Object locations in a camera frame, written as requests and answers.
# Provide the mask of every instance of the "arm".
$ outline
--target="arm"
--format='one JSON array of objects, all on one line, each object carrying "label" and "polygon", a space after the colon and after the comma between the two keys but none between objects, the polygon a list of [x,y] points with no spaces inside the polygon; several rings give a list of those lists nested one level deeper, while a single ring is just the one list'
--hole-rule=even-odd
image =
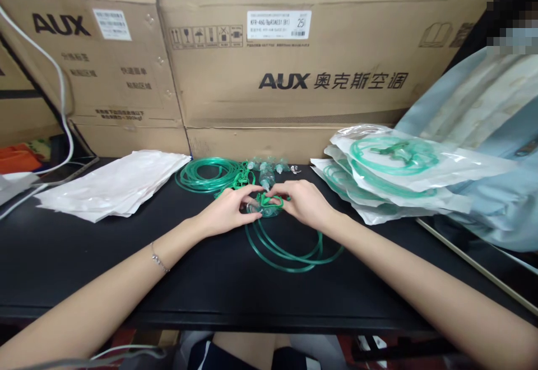
[{"label": "arm", "polygon": [[284,209],[339,242],[448,340],[487,369],[538,368],[538,329],[422,258],[334,210],[315,185],[286,181],[267,194],[291,196]]},{"label": "arm", "polygon": [[[226,189],[199,215],[187,219],[154,242],[155,254],[171,269],[196,243],[251,223],[259,213],[239,207],[262,187]],[[144,247],[62,301],[0,347],[0,369],[63,358],[88,358],[122,324],[165,275]]]}]

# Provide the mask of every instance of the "bracelet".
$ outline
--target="bracelet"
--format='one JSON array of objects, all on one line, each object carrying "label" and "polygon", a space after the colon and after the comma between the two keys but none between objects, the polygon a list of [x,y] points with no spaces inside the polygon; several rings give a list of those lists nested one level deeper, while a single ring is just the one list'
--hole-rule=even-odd
[{"label": "bracelet", "polygon": [[150,246],[151,246],[151,252],[153,253],[153,255],[151,256],[151,258],[155,261],[155,263],[157,265],[159,265],[161,268],[163,268],[163,271],[165,273],[168,273],[170,272],[170,269],[167,269],[166,266],[164,266],[164,264],[161,262],[161,260],[159,259],[159,257],[155,254],[155,250],[153,249],[153,242],[150,243]]}]

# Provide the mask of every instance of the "cardboard box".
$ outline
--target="cardboard box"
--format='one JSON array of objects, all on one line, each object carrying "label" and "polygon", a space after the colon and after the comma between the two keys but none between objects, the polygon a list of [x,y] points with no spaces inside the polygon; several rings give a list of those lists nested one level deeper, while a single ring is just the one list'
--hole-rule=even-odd
[{"label": "cardboard box", "polygon": [[61,133],[43,98],[0,98],[0,148]]},{"label": "cardboard box", "polygon": [[159,0],[185,126],[395,123],[486,0]]},{"label": "cardboard box", "polygon": [[0,91],[33,89],[32,83],[11,58],[7,49],[0,44]]},{"label": "cardboard box", "polygon": [[101,157],[124,157],[137,150],[190,154],[184,128],[124,128],[80,124],[76,128],[91,150]]},{"label": "cardboard box", "polygon": [[[156,149],[175,141],[188,153],[156,0],[0,0],[16,24],[61,66],[69,119],[95,132],[108,126],[107,142],[90,148],[119,156],[143,148],[140,133]],[[0,29],[53,104],[59,108],[58,76],[36,49],[0,18]]]},{"label": "cardboard box", "polygon": [[254,156],[286,157],[293,164],[328,158],[323,150],[342,127],[187,128],[192,156],[245,161]]}]

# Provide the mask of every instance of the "person's left hand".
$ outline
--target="person's left hand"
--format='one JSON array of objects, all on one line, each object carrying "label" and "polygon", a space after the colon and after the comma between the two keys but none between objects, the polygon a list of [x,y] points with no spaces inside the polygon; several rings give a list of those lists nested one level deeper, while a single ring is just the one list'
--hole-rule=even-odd
[{"label": "person's left hand", "polygon": [[226,233],[236,227],[252,223],[262,217],[261,213],[239,212],[241,204],[252,200],[252,192],[264,192],[261,186],[247,185],[241,189],[225,189],[222,194],[198,215],[191,218],[196,230],[204,237]]}]

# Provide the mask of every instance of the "gray cable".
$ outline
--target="gray cable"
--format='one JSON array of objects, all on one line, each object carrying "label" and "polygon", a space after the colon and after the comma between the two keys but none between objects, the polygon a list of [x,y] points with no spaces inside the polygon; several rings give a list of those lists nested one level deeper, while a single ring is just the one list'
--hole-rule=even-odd
[{"label": "gray cable", "polygon": [[35,364],[33,366],[28,367],[18,367],[14,370],[47,370],[54,367],[75,367],[75,368],[94,368],[94,367],[101,367],[106,366],[107,364],[114,363],[116,360],[120,359],[131,359],[136,356],[140,356],[143,354],[147,354],[150,356],[153,356],[156,359],[163,359],[166,357],[166,352],[161,351],[161,353],[158,353],[151,349],[144,349],[139,350],[136,352],[128,352],[128,353],[122,353],[116,356],[111,356],[106,359],[96,359],[96,360],[88,360],[88,359],[61,359],[61,360],[55,360],[53,362],[46,362],[41,364]]}]

